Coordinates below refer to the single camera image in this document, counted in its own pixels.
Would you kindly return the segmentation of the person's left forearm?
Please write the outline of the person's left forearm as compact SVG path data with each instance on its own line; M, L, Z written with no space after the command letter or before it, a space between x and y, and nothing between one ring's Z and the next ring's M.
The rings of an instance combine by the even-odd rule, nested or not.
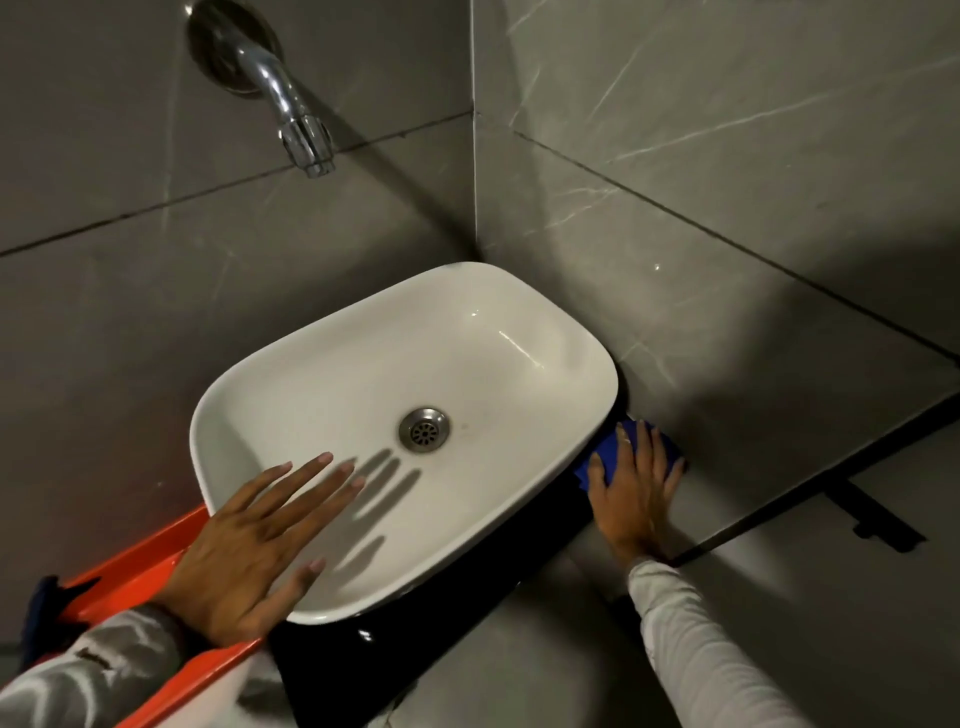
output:
M0 728L116 728L194 654L194 635L146 603L88 630L0 690Z

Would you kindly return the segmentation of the person's left hand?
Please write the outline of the person's left hand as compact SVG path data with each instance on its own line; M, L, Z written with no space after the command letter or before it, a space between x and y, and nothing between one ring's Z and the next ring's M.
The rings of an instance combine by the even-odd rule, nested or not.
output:
M177 562L150 603L165 608L190 630L216 648L261 639L248 637L248 612L258 601L294 576L301 553L350 505L323 524L320 512L294 527L269 526L269 496L273 487L311 463L332 463L329 452L276 480L246 510L210 517L198 538ZM356 475L356 497L366 485Z

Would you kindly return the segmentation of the chrome wall faucet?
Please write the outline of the chrome wall faucet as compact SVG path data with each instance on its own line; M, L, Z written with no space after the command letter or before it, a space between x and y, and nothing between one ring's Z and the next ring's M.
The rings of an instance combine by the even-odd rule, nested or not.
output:
M335 170L329 130L289 72L282 44L249 0L189 0L184 5L189 53L218 88L270 108L291 164L310 179Z

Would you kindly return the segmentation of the dark blue cloth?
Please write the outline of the dark blue cloth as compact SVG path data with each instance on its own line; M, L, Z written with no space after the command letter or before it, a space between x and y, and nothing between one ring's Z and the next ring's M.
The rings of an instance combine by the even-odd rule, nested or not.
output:
M64 653L90 628L89 622L65 619L64 613L100 580L94 577L66 587L56 575L40 579L21 630L18 674L26 673L44 658Z

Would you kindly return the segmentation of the person's right forearm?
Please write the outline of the person's right forearm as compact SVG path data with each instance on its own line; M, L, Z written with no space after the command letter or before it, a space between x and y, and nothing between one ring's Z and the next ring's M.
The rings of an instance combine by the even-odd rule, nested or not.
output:
M630 565L627 586L648 660L681 728L814 728L678 570L642 558Z

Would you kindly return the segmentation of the black sink countertop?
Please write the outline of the black sink countertop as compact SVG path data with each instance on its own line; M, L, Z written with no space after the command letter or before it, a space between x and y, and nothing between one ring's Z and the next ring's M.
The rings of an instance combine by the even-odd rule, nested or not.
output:
M575 469L627 416L627 377L614 366L618 390L598 432L514 515L382 606L335 623L287 621L271 631L267 645L297 728L365 728L588 525L592 512Z

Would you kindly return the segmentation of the black glass door frame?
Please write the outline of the black glass door frame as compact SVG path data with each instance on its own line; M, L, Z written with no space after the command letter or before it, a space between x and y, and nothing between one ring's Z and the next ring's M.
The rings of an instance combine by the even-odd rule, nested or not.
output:
M790 509L824 493L842 480L846 481L866 471L958 421L960 421L960 392L949 395L916 417L909 419L906 423L865 445L835 466L817 473L791 490L765 503L756 511L740 518L734 524L718 531L708 539L680 552L677 556L672 557L668 564L674 568L685 566L750 530L759 528L774 518L785 514Z

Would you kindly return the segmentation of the chrome sink drain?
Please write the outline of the chrome sink drain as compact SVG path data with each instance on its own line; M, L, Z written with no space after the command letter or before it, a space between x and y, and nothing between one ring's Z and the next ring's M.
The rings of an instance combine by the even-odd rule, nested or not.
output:
M419 407L407 413L397 426L397 438L409 453L425 455L437 451L449 439L451 422L440 409Z

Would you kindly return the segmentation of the white ceramic sink basin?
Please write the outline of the white ceramic sink basin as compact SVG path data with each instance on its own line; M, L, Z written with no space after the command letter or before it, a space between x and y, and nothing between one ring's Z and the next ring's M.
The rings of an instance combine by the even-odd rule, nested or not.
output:
M618 397L593 334L496 266L420 273L249 355L200 398L189 448L210 513L267 468L330 452L366 486L291 564L326 568L289 622L412 588L587 446Z

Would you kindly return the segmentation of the orange plastic tray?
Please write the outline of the orange plastic tray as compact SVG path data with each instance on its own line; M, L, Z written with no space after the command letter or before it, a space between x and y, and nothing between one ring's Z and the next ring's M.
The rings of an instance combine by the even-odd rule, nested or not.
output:
M153 597L209 518L201 505L67 581L66 587L93 586L65 606L61 622L98 625ZM262 645L258 639L199 654L117 728L212 728L239 698Z

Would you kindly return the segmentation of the blue cleaning cloth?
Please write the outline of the blue cleaning cloth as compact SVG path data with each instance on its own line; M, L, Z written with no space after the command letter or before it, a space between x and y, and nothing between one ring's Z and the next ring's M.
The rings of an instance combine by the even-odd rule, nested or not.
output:
M635 419L627 418L621 421L621 426L626 432L631 446L635 449L638 442L639 422ZM665 433L661 434L661 441L666 455L667 474L669 475L677 461L684 459L686 456L683 455L678 445ZM587 455L580 465L575 468L574 474L579 480L579 487L585 493L590 491L590 463L594 454L598 455L601 461L604 470L604 483L606 486L609 486L618 466L618 438L615 428L604 434L600 442L588 450Z

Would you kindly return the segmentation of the person's right hand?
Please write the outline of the person's right hand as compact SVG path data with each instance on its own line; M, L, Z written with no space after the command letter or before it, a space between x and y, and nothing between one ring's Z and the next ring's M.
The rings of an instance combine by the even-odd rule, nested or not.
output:
M643 487L639 482L635 468L636 449L632 447L621 423L618 423L615 428L617 466L607 486L607 500L590 501L587 493L594 523L613 558L625 572L641 561L666 561L664 545L669 526L668 512L673 503L664 499L667 467L662 431L645 420L640 420L638 426L647 427L651 434L654 446L653 483Z

